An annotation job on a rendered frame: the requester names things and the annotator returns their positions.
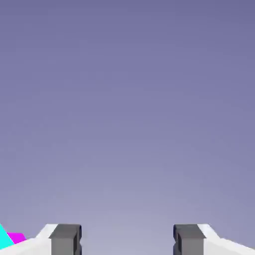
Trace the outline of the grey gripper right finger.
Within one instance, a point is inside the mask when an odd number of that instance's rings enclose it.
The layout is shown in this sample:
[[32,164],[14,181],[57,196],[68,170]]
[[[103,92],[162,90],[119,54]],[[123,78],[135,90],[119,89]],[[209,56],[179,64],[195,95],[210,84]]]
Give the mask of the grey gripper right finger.
[[173,255],[255,255],[255,249],[218,236],[209,224],[175,224]]

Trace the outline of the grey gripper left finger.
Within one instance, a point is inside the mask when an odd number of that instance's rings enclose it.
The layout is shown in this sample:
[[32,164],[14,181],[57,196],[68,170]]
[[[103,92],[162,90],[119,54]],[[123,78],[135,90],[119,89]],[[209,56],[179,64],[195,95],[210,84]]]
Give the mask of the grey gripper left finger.
[[36,237],[0,250],[0,255],[82,255],[82,226],[46,224]]

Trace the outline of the large magenta box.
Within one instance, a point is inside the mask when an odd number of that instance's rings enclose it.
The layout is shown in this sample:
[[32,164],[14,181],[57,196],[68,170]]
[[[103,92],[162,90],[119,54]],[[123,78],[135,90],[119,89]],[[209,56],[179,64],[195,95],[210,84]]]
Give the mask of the large magenta box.
[[7,232],[8,236],[10,237],[10,239],[12,240],[12,242],[14,244],[23,242],[26,240],[26,237],[23,233],[11,233],[11,232]]

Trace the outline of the large cyan box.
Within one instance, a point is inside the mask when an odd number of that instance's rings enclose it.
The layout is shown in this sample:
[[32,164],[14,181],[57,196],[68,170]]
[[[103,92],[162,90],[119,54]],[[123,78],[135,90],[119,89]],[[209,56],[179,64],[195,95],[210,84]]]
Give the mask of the large cyan box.
[[9,237],[3,226],[0,224],[0,250],[14,245],[14,242]]

